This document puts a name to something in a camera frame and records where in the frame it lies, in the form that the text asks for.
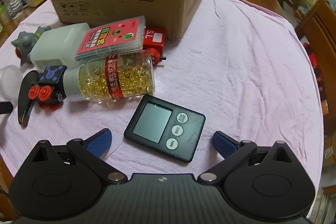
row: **pink tablecloth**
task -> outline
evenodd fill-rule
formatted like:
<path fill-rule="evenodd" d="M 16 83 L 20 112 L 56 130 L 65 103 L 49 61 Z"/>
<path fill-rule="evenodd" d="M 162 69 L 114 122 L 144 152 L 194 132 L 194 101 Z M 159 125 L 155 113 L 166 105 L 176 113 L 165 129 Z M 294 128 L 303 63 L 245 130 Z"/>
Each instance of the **pink tablecloth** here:
<path fill-rule="evenodd" d="M 10 41 L 39 25 L 59 27 L 50 0 L 13 32 L 0 48 L 0 68 L 19 67 Z M 22 129 L 16 109 L 0 116 L 0 154 L 14 175 L 38 140 L 54 145 L 88 136 L 102 128 L 113 133 L 105 161 L 130 176 L 133 172 L 194 173 L 222 160 L 211 145 L 221 130 L 237 140 L 262 146 L 285 140 L 315 187 L 322 167 L 323 118 L 308 56 L 290 23 L 241 0 L 202 0 L 183 39 L 166 42 L 167 60 L 155 68 L 155 96 L 206 116 L 194 159 L 184 164 L 126 141 L 124 130 L 141 98 L 105 108 L 67 100 L 55 112 L 35 106 Z M 25 74 L 33 69 L 24 66 Z"/>

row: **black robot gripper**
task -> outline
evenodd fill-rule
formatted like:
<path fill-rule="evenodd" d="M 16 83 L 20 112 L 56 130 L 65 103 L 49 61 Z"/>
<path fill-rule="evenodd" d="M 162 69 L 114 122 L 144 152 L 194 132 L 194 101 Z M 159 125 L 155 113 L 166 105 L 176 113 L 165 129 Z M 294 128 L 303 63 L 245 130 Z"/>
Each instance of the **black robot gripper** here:
<path fill-rule="evenodd" d="M 258 147 L 216 131 L 213 144 L 225 159 L 197 180 L 193 174 L 128 180 L 89 151 L 93 139 L 36 144 L 9 188 L 20 215 L 15 224 L 309 223 L 315 188 L 284 141 Z"/>

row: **white bottle cap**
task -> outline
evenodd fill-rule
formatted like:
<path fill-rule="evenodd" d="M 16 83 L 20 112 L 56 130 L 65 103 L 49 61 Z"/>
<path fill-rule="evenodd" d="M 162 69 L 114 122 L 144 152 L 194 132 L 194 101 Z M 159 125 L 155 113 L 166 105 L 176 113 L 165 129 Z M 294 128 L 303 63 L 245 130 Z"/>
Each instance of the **white bottle cap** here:
<path fill-rule="evenodd" d="M 63 75 L 63 88 L 67 99 L 71 102 L 88 101 L 89 98 L 85 97 L 79 86 L 79 70 L 85 65 L 81 65 L 75 69 L 67 69 Z"/>

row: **red bottle label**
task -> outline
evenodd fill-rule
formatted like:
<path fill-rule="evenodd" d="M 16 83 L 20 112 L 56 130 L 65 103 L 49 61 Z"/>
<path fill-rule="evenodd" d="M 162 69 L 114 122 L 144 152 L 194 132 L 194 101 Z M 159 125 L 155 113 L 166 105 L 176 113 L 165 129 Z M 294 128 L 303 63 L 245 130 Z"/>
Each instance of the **red bottle label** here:
<path fill-rule="evenodd" d="M 105 77 L 112 99 L 124 98 L 118 75 L 118 55 L 109 55 L 105 59 Z"/>

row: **sec button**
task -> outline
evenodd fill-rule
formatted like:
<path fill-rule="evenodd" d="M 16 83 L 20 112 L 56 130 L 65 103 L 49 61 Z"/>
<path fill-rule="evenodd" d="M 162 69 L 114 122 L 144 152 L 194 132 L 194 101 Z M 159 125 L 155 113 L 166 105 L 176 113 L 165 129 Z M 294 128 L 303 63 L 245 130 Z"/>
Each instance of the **sec button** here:
<path fill-rule="evenodd" d="M 173 126 L 173 128 L 171 129 L 171 132 L 175 136 L 180 136 L 183 133 L 183 128 L 182 128 L 182 126 Z"/>

